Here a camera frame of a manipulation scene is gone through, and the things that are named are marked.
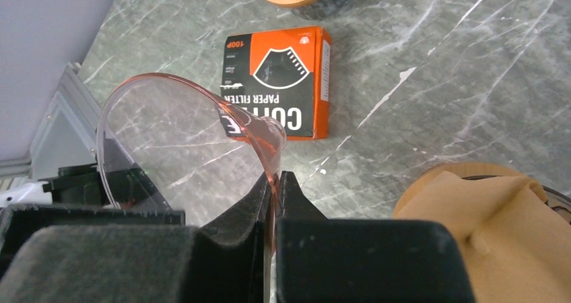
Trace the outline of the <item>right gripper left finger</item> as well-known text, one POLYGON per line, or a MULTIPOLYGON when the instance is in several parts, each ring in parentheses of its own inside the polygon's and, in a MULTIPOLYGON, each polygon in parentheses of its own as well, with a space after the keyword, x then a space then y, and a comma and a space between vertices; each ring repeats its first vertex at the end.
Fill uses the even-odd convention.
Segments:
POLYGON ((179 212, 10 205, 2 302, 266 302, 271 187, 201 228, 179 212))

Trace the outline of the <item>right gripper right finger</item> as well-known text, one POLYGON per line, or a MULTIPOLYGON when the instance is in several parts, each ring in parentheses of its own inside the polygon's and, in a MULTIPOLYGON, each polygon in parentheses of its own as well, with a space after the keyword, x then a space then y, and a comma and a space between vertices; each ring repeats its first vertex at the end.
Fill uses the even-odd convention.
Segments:
POLYGON ((474 302, 451 233, 424 220, 330 219, 281 175, 278 302, 474 302))

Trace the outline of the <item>pink clear plastic dripper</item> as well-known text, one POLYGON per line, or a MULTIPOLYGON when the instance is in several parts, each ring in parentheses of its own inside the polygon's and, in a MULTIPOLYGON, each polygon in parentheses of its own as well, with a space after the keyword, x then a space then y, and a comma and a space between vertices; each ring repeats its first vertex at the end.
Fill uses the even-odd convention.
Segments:
POLYGON ((182 77, 124 81, 105 102, 96 134, 102 184, 116 207, 139 204, 138 182, 169 207, 202 215, 225 211, 257 182, 278 199, 284 128, 182 77))

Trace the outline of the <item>orange coffee filter box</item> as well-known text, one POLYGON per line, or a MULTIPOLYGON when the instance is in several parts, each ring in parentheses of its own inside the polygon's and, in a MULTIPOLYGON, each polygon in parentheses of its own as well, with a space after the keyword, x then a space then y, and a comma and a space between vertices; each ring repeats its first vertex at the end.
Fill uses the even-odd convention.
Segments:
POLYGON ((320 26, 228 36, 220 95, 285 129, 289 140, 329 134, 332 40, 320 26))

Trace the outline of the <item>brown paper coffee filter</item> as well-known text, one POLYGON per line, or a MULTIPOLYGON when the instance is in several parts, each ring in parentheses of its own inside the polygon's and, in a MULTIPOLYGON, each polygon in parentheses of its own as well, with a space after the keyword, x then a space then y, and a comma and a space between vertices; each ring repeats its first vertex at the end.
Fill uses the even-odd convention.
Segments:
POLYGON ((463 180, 443 171, 400 198, 394 217, 442 224, 478 302, 569 302, 570 225, 527 176, 463 180), (527 218, 516 217, 528 209, 527 218))

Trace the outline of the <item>clear glass dripper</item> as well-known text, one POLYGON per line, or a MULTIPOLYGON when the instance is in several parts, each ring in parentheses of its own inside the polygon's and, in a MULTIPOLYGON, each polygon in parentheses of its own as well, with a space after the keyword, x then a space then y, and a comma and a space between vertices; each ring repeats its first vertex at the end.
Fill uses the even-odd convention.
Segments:
MULTIPOLYGON (((463 180, 485 180, 490 178, 498 178, 498 177, 515 177, 515 176, 506 176, 506 175, 497 175, 497 174, 484 174, 484 175, 471 175, 461 177, 463 180)), ((566 221, 566 224, 570 225, 570 196, 563 194, 553 188, 547 187, 544 184, 532 184, 532 189, 539 189, 543 190, 543 197, 539 197, 540 201, 544 203, 546 207, 549 207, 553 212, 557 213, 563 220, 566 221)), ((528 209, 518 209, 516 212, 516 217, 518 218, 527 218, 529 215, 528 209)))

